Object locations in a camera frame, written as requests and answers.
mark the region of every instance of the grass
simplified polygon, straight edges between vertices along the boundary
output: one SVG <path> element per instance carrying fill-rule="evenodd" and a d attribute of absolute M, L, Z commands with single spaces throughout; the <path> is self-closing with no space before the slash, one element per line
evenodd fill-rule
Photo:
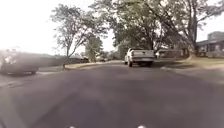
<path fill-rule="evenodd" d="M 97 63 L 81 63 L 81 64 L 70 64 L 66 65 L 65 68 L 68 70 L 78 69 L 78 68 L 84 68 L 89 66 L 95 66 L 98 65 Z"/>

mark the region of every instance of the sidewalk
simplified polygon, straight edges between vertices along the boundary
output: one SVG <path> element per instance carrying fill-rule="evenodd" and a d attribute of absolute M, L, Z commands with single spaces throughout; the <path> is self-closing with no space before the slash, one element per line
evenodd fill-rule
<path fill-rule="evenodd" d="M 190 68 L 175 68 L 175 67 L 162 67 L 163 70 L 173 71 L 175 73 L 192 76 L 196 78 L 209 81 L 211 83 L 218 83 L 224 85 L 224 65 L 212 65 L 202 67 Z"/>

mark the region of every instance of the tree canopy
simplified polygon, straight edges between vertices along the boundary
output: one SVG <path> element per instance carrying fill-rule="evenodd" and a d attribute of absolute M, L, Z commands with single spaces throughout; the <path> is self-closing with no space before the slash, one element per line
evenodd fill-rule
<path fill-rule="evenodd" d="M 66 49 L 67 57 L 72 56 L 93 34 L 100 36 L 106 32 L 102 27 L 103 22 L 94 17 L 92 12 L 85 12 L 76 6 L 60 4 L 52 12 L 52 21 L 59 23 L 55 29 L 57 44 Z"/>
<path fill-rule="evenodd" d="M 91 6 L 115 34 L 114 45 L 147 49 L 186 47 L 197 54 L 197 32 L 207 18 L 224 11 L 208 0 L 96 0 Z"/>

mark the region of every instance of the asphalt road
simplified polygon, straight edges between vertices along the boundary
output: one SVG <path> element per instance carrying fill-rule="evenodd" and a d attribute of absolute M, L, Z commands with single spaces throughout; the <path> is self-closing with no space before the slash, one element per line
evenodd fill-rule
<path fill-rule="evenodd" d="M 8 128 L 223 128 L 224 91 L 159 68 L 104 65 L 0 89 Z"/>

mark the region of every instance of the truck tire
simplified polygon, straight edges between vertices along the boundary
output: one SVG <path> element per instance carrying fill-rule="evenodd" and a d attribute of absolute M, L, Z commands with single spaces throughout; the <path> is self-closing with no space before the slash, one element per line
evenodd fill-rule
<path fill-rule="evenodd" d="M 152 67 L 152 64 L 153 64 L 153 61 L 148 62 L 148 63 L 147 63 L 147 66 L 148 66 L 148 67 Z"/>
<path fill-rule="evenodd" d="M 132 62 L 129 61 L 129 62 L 128 62 L 128 66 L 129 66 L 129 67 L 132 67 Z"/>

